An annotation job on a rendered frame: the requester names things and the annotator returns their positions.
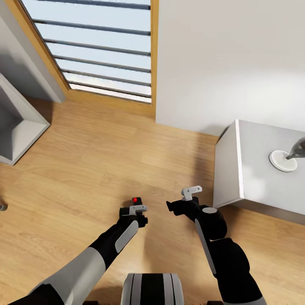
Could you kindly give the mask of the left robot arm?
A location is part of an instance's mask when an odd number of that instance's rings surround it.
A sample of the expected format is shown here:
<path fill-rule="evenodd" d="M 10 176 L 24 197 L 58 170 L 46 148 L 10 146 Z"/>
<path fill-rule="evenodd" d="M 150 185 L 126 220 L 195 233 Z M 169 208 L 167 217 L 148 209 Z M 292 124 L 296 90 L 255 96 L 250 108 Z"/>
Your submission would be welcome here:
<path fill-rule="evenodd" d="M 129 215 L 121 216 L 117 224 L 66 266 L 38 284 L 26 297 L 8 305 L 82 305 L 139 227 L 148 223 L 147 217 L 136 215 L 147 211 L 148 206 L 133 205 L 129 209 Z"/>

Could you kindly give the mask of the digital camera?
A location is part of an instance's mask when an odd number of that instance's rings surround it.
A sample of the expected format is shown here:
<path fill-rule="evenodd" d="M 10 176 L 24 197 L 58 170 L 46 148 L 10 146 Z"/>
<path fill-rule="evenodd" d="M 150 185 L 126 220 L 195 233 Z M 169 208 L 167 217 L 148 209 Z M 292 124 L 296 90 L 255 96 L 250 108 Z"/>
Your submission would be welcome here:
<path fill-rule="evenodd" d="M 132 199 L 134 202 L 134 205 L 142 205 L 142 200 L 140 197 L 136 197 Z M 121 216 L 123 215 L 129 215 L 129 211 L 130 211 L 130 206 L 129 207 L 121 207 L 120 211 L 119 211 L 119 219 L 121 219 Z M 142 216 L 143 213 L 142 212 L 136 212 L 137 216 Z"/>

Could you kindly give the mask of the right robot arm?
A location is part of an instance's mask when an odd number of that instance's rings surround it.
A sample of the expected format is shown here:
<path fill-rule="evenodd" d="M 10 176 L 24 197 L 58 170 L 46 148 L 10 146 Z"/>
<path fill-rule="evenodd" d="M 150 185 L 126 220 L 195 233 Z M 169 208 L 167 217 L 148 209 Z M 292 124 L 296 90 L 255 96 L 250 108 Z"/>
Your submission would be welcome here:
<path fill-rule="evenodd" d="M 267 305 L 252 275 L 242 248 L 225 238 L 227 225 L 221 213 L 207 205 L 199 205 L 192 194 L 202 191 L 200 186 L 183 189 L 181 200 L 166 204 L 176 216 L 185 214 L 192 220 L 200 237 L 213 276 L 224 305 Z"/>

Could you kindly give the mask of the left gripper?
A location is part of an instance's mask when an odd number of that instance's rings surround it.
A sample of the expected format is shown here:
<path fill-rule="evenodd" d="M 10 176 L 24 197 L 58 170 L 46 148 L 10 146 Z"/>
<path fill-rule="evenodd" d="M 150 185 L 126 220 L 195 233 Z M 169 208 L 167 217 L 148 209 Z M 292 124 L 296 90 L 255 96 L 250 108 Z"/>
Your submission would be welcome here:
<path fill-rule="evenodd" d="M 145 227 L 146 223 L 148 223 L 147 217 L 145 218 L 144 215 L 142 216 L 134 215 L 133 217 L 137 220 L 139 227 Z"/>

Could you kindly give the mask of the robot trunk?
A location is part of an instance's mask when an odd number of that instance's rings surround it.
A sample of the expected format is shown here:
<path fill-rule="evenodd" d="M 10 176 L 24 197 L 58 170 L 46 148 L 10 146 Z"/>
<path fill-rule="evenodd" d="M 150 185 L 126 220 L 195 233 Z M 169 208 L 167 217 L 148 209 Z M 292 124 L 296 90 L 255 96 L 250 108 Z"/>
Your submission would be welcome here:
<path fill-rule="evenodd" d="M 184 305 L 180 279 L 176 273 L 129 273 L 121 305 Z"/>

